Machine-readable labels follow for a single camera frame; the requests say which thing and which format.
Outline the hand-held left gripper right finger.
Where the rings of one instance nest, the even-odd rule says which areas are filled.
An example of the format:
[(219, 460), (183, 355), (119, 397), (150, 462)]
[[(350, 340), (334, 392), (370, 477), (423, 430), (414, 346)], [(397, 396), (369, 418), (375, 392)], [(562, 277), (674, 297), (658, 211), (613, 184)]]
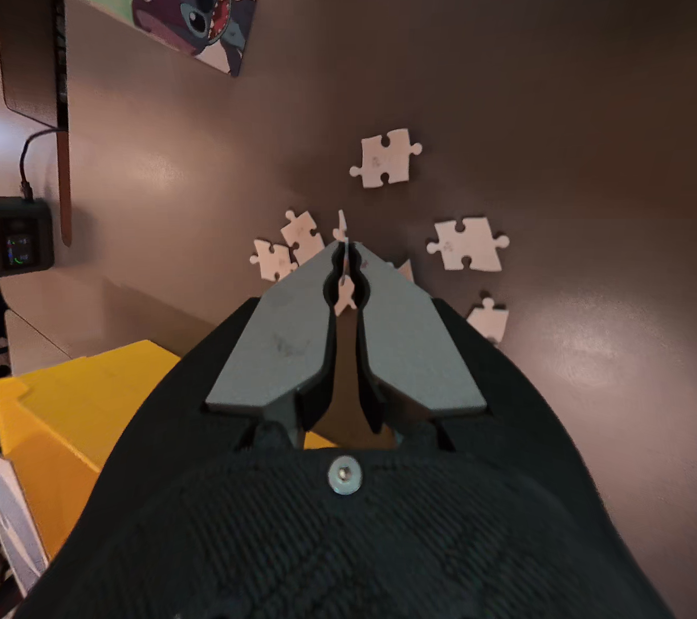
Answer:
[(359, 300), (356, 365), (360, 405), (372, 432), (482, 414), (486, 400), (431, 295), (351, 243)]

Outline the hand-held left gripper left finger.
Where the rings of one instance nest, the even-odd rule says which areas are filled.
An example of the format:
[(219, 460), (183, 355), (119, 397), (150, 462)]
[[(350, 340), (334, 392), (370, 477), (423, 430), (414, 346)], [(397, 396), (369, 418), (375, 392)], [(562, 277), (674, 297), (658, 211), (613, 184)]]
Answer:
[(205, 400), (282, 425), (302, 449), (333, 397), (341, 243), (330, 243), (258, 300)]

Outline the white puzzle piece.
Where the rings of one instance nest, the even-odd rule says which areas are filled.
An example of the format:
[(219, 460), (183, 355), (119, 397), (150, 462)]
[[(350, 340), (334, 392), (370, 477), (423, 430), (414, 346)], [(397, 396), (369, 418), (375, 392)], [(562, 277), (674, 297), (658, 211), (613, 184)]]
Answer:
[(347, 222), (346, 216), (342, 209), (338, 211), (338, 223), (337, 227), (333, 230), (333, 237), (336, 241), (343, 244), (344, 249), (342, 267), (337, 285), (338, 297), (335, 303), (335, 316), (339, 317), (346, 309), (356, 310), (356, 304), (353, 300), (355, 285), (351, 279), (350, 246), (347, 232)]

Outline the puzzle pieces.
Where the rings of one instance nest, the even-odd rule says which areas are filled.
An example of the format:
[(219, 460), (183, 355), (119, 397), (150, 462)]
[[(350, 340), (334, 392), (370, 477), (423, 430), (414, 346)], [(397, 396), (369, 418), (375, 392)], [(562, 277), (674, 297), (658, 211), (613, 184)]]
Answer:
[[(407, 128), (391, 130), (386, 136), (376, 135), (361, 141), (362, 159), (350, 168), (350, 176), (359, 178), (366, 190), (384, 184), (407, 183), (411, 159), (423, 152), (423, 145), (412, 142)], [(265, 239), (254, 240), (254, 253), (249, 263), (257, 266), (261, 279), (278, 282), (299, 266), (306, 264), (326, 247), (317, 222), (309, 211), (285, 212), (286, 224), (280, 233), (283, 243)], [(426, 251), (440, 254), (447, 271), (466, 268), (480, 273), (500, 273), (499, 252), (508, 248), (510, 239), (495, 235), (487, 217), (465, 217), (460, 223), (448, 220), (434, 224), (437, 240), (429, 241)], [(490, 296), (470, 311), (466, 320), (494, 345), (500, 345), (508, 325), (509, 310), (499, 306)]]

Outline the yellow plastic bin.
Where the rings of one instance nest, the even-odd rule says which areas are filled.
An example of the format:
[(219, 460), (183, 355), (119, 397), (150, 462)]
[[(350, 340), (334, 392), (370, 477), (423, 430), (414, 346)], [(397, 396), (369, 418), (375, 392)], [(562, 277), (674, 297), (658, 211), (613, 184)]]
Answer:
[(127, 424), (179, 360), (142, 341), (1, 380), (1, 449), (49, 561)]

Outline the black box device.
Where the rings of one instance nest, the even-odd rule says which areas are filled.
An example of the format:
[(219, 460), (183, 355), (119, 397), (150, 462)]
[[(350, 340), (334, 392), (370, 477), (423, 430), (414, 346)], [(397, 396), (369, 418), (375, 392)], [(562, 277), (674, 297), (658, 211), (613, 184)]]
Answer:
[(53, 265), (53, 217), (46, 201), (1, 196), (1, 277), (44, 271)]

